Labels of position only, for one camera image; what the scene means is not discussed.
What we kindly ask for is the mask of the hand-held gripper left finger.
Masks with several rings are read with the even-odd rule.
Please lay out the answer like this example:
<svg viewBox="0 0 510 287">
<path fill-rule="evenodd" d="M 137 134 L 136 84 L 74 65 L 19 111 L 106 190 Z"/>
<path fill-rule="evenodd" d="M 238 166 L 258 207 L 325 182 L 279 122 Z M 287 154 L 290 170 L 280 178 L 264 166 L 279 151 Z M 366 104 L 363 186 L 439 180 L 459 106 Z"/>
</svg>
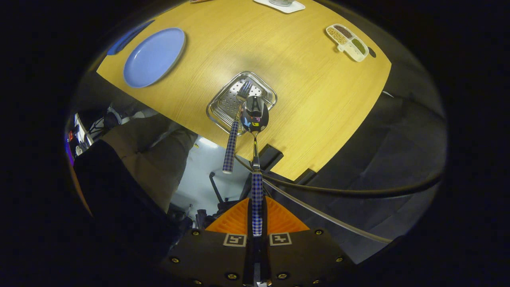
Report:
<svg viewBox="0 0 510 287">
<path fill-rule="evenodd" d="M 182 287 L 253 287 L 251 200 L 244 199 L 209 229 L 191 229 L 169 250 L 159 268 Z"/>
</svg>

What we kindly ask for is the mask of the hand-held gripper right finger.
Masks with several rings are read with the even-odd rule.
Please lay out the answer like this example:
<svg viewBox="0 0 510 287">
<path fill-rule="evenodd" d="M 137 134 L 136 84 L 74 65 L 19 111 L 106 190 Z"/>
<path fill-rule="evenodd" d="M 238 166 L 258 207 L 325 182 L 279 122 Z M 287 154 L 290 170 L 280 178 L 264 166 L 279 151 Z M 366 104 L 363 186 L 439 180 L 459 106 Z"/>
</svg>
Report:
<svg viewBox="0 0 510 287">
<path fill-rule="evenodd" d="M 355 263 L 324 228 L 309 228 L 272 198 L 263 200 L 260 276 L 268 287 L 328 287 Z"/>
</svg>

